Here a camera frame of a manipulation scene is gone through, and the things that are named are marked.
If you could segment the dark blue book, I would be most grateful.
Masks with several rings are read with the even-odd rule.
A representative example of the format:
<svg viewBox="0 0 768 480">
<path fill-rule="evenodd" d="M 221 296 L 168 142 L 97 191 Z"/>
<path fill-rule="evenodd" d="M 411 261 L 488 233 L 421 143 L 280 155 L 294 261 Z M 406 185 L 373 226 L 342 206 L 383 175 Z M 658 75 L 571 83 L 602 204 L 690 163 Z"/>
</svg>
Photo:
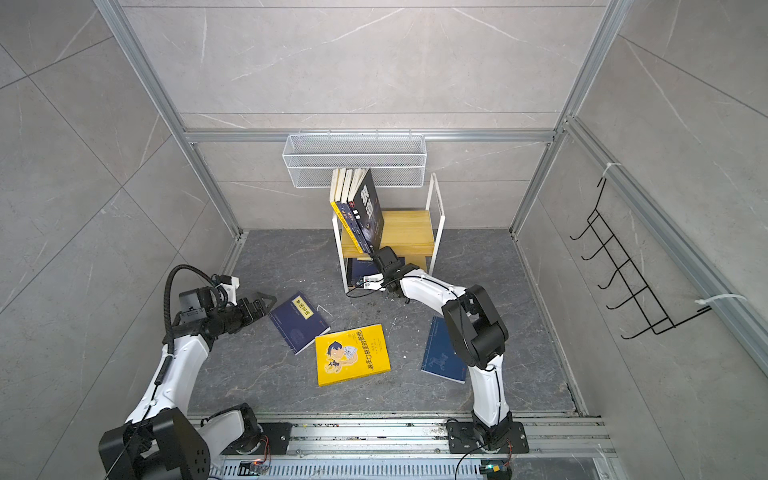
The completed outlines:
<svg viewBox="0 0 768 480">
<path fill-rule="evenodd" d="M 372 260 L 349 258 L 346 260 L 347 286 L 353 288 L 363 281 L 363 278 L 379 274 L 379 270 Z"/>
<path fill-rule="evenodd" d="M 328 323 L 302 292 L 273 308 L 269 316 L 294 355 L 330 331 Z"/>
</svg>

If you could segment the black book white characters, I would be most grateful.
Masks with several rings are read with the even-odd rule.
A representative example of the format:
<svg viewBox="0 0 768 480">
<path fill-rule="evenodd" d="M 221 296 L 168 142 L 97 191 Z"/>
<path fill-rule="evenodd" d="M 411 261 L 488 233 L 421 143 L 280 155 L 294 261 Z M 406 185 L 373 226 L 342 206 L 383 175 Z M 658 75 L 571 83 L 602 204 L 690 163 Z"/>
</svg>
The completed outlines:
<svg viewBox="0 0 768 480">
<path fill-rule="evenodd" d="M 372 253 L 375 253 L 381 245 L 384 216 L 373 181 L 373 172 L 370 169 L 365 170 L 366 173 L 358 186 L 354 200 L 359 210 L 361 227 L 372 246 Z"/>
</svg>

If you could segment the yellow cartoon book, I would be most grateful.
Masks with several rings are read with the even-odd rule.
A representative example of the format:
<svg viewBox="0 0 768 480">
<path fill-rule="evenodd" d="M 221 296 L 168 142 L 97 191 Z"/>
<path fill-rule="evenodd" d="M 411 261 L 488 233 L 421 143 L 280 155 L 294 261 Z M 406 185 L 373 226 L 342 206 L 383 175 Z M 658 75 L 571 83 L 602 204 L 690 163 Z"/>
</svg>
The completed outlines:
<svg viewBox="0 0 768 480">
<path fill-rule="evenodd" d="M 314 344 L 320 387 L 391 370 L 381 324 L 322 335 Z"/>
</svg>

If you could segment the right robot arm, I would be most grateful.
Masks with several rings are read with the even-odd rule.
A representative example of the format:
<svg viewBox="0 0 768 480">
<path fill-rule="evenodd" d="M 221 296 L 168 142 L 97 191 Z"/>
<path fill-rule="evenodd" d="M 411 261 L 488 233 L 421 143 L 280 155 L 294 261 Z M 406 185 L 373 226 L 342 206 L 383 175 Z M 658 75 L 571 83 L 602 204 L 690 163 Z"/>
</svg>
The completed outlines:
<svg viewBox="0 0 768 480">
<path fill-rule="evenodd" d="M 400 260 L 390 247 L 373 254 L 379 275 L 363 283 L 368 290 L 386 290 L 418 301 L 440 313 L 452 347 L 468 367 L 473 392 L 469 450 L 530 452 L 523 425 L 514 420 L 503 386 L 503 356 L 509 333 L 486 290 L 460 287 L 439 280 L 415 264 Z"/>
</svg>

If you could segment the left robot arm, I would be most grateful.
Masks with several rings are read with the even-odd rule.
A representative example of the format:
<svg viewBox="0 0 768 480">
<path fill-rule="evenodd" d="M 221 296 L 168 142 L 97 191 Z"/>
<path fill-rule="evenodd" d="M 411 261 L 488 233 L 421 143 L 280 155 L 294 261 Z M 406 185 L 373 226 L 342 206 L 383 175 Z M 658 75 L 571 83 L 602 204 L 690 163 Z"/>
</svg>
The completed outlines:
<svg viewBox="0 0 768 480">
<path fill-rule="evenodd" d="M 250 454 L 266 436 L 252 408 L 241 403 L 204 418 L 188 416 L 198 373 L 214 342 L 266 316 L 276 299 L 261 292 L 238 298 L 238 282 L 226 277 L 179 295 L 161 360 L 125 423 L 103 434 L 98 452 L 108 479 L 206 479 L 225 450 Z"/>
</svg>

